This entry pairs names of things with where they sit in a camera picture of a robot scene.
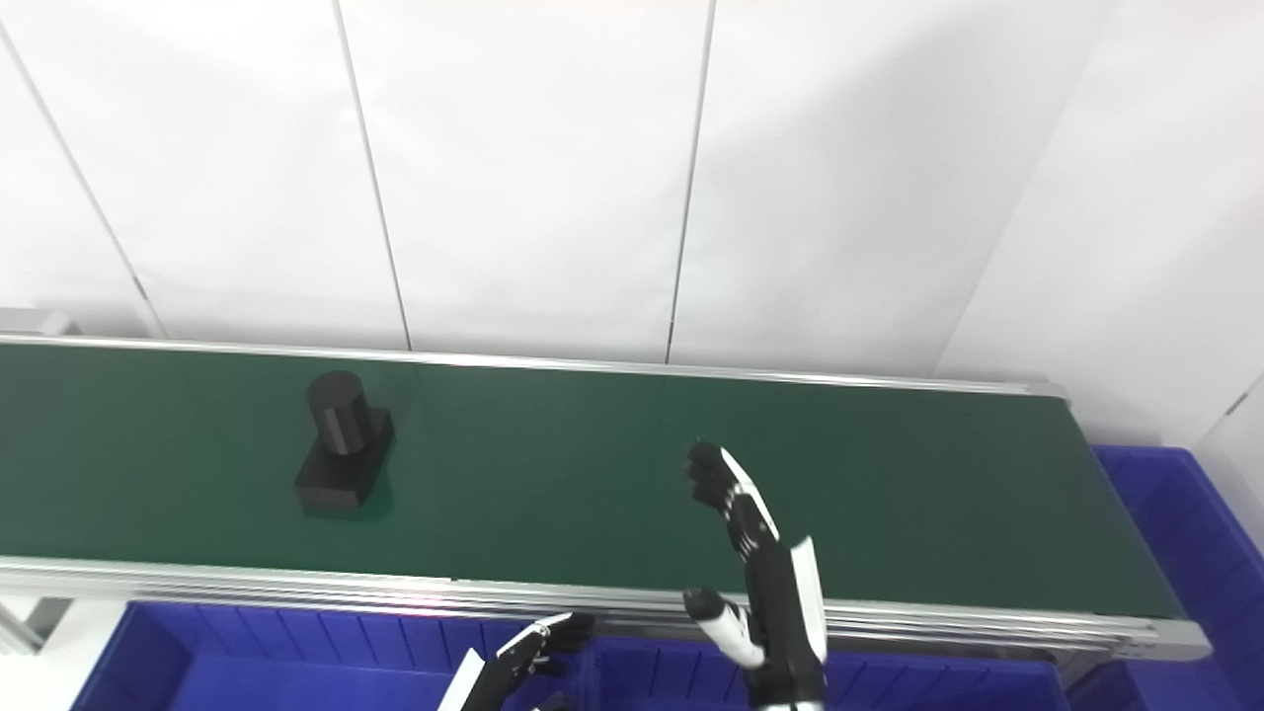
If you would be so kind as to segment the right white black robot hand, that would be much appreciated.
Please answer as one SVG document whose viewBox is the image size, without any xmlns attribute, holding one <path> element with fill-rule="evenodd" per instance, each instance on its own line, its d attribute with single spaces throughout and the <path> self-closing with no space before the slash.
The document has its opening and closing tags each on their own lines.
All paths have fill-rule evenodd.
<svg viewBox="0 0 1264 711">
<path fill-rule="evenodd" d="M 750 707 L 825 708 L 825 595 L 811 536 L 786 544 L 750 473 L 713 442 L 691 447 L 686 474 L 691 497 L 724 519 L 744 566 L 747 603 L 691 587 L 683 609 L 739 667 Z"/>
</svg>

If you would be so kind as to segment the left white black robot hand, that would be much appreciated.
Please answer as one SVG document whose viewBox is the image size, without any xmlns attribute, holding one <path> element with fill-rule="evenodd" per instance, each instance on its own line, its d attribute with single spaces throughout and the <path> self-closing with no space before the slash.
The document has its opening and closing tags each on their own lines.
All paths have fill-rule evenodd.
<svg viewBox="0 0 1264 711">
<path fill-rule="evenodd" d="M 468 652 L 447 684 L 439 710 L 501 710 L 533 676 L 565 678 L 561 657 L 574 657 L 592 641 L 597 617 L 565 612 L 525 625 L 488 659 Z"/>
</svg>

